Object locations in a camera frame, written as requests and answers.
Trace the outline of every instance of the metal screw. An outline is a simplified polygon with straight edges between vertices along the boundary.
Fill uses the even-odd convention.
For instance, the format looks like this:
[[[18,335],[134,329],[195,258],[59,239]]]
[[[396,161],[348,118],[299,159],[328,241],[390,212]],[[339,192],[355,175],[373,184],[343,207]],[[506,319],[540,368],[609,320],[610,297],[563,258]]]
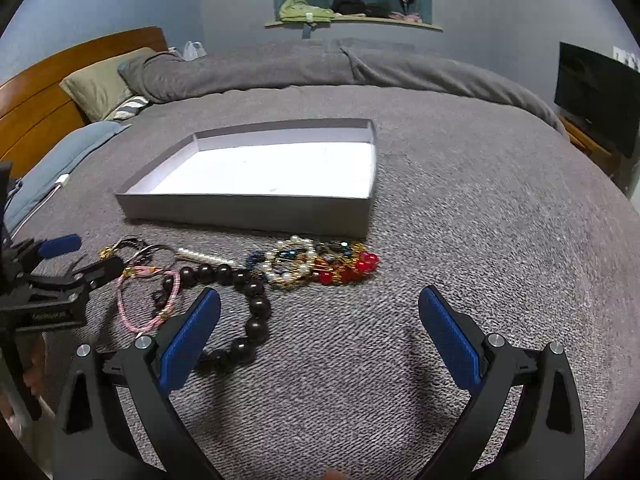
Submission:
[[[562,352],[564,352],[564,348],[562,348],[562,345],[558,341],[552,341],[551,343],[549,343],[549,349],[557,355],[560,355]]]
[[[136,339],[136,348],[144,350],[145,348],[149,348],[150,346],[151,338],[148,335],[143,335]]]
[[[500,334],[489,334],[487,341],[491,346],[495,346],[496,348],[504,346],[504,338]]]
[[[91,347],[87,344],[80,345],[78,350],[76,350],[76,354],[78,357],[87,357],[91,353]]]

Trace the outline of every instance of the pillow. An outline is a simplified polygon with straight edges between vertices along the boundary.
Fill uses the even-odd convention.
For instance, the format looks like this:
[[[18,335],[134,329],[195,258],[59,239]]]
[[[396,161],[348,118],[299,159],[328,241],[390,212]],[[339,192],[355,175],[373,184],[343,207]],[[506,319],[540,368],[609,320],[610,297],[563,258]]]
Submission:
[[[15,194],[4,213],[7,230],[13,231],[26,218],[53,189],[61,174],[70,173],[89,153],[129,126],[130,124],[100,121],[78,128],[60,140],[22,178],[22,188]]]
[[[91,122],[104,120],[121,102],[132,96],[131,90],[118,74],[118,65],[138,56],[155,53],[145,46],[99,61],[66,76],[60,82],[60,88],[82,108]]]
[[[113,112],[107,115],[107,121],[126,121],[138,115],[144,108],[149,106],[149,99],[142,95],[134,95],[124,101]]]

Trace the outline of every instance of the window sill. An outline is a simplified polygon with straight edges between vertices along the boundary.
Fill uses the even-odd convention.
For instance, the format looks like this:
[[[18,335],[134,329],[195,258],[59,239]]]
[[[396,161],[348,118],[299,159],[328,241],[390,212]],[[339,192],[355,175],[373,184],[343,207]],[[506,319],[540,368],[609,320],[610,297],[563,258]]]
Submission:
[[[415,23],[415,22],[402,22],[401,20],[391,20],[389,18],[367,18],[365,16],[337,16],[330,22],[318,23],[319,26],[331,25],[331,23],[343,22],[343,23],[386,23],[387,25],[400,25],[401,27],[417,27],[427,28],[429,30],[436,30],[442,32],[442,27],[437,25],[431,25],[430,23]],[[264,24],[264,28],[283,27],[285,25],[303,25],[305,22],[267,22]]]

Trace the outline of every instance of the tv stand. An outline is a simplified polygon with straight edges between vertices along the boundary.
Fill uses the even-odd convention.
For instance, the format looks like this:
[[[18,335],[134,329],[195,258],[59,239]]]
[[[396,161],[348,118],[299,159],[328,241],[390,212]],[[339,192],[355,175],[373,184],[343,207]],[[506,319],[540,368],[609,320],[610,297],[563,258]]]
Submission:
[[[588,156],[609,178],[613,177],[620,168],[622,155],[601,146],[568,118],[560,116],[560,121],[572,145]]]

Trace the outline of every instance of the dark bead bracelet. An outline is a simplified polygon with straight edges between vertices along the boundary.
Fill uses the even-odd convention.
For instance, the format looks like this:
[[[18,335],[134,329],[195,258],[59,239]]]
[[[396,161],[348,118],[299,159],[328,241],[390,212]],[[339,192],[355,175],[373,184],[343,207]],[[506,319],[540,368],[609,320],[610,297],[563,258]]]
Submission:
[[[233,339],[228,349],[218,348],[211,352],[203,352],[196,370],[228,374],[238,365],[254,362],[257,347],[269,339],[267,320],[271,317],[271,303],[264,295],[262,282],[252,277],[248,269],[233,270],[227,264],[222,264],[216,269],[208,264],[201,264],[197,269],[182,267],[179,272],[180,289],[191,288],[197,284],[209,285],[213,282],[233,285],[235,290],[244,293],[251,313],[251,317],[244,324],[245,336]],[[164,308],[173,286],[174,277],[167,275],[162,279],[162,290],[156,290],[151,294],[156,312]]]

